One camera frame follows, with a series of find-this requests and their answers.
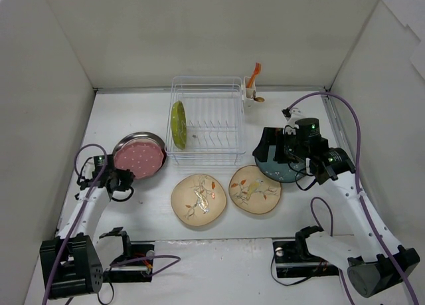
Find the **pink polka dot plate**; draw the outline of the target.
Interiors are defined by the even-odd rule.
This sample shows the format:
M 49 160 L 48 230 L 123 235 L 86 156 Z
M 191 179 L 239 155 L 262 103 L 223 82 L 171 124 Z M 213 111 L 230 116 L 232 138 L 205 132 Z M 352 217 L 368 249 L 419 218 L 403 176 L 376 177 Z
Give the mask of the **pink polka dot plate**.
M 165 155 L 161 147 L 149 139 L 140 139 L 124 145 L 114 154 L 117 169 L 130 170 L 135 179 L 155 175 L 163 165 Z

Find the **brown rimmed cream plate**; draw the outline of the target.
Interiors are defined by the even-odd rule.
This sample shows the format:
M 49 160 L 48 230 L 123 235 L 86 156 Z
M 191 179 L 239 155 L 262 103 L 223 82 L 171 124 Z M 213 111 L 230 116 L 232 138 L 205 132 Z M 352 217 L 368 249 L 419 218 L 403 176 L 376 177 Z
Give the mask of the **brown rimmed cream plate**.
M 118 150 L 120 150 L 124 145 L 126 145 L 127 143 L 132 142 L 132 141 L 140 140 L 142 138 L 153 140 L 154 142 L 156 142 L 161 147 L 161 149 L 163 150 L 163 153 L 165 155 L 165 159 L 163 160 L 163 165 L 164 165 L 166 158 L 167 158 L 167 154 L 165 153 L 165 143 L 159 136 L 157 136 L 156 134 L 153 134 L 151 132 L 135 132 L 135 133 L 129 134 L 126 137 L 124 137 L 123 139 L 121 139 L 118 142 L 118 144 L 115 146 L 115 148 L 112 152 L 113 159 L 114 159 L 114 154 Z

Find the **green polka dot plate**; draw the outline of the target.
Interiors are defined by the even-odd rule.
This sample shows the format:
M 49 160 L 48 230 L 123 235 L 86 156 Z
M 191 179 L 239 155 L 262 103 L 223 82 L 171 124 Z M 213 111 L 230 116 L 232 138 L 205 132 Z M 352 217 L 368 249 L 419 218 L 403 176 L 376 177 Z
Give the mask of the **green polka dot plate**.
M 184 150 L 187 145 L 187 122 L 182 101 L 176 101 L 171 108 L 171 135 L 177 148 Z

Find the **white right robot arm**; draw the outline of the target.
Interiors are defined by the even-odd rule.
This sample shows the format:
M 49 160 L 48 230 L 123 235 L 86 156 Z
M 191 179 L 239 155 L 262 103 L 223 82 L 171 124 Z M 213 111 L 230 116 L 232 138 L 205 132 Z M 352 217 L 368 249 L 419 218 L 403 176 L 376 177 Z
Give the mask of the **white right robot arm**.
M 420 262 L 418 253 L 403 247 L 386 227 L 361 188 L 355 164 L 345 150 L 329 146 L 321 136 L 318 119 L 298 119 L 288 131 L 265 127 L 253 156 L 257 164 L 302 164 L 302 171 L 337 200 L 358 244 L 354 249 L 325 233 L 320 225 L 305 227 L 296 233 L 294 252 L 298 258 L 327 260 L 346 273 L 364 298 L 408 282 Z

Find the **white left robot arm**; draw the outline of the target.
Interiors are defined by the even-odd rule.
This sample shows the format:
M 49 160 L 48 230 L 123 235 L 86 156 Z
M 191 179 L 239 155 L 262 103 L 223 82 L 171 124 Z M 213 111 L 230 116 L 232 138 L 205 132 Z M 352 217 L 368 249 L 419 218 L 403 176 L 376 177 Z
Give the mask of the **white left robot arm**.
M 134 193 L 135 175 L 115 166 L 113 155 L 93 157 L 92 177 L 80 176 L 77 204 L 55 238 L 41 243 L 39 257 L 44 280 L 42 303 L 60 298 L 97 294 L 104 272 L 92 237 L 115 192 Z

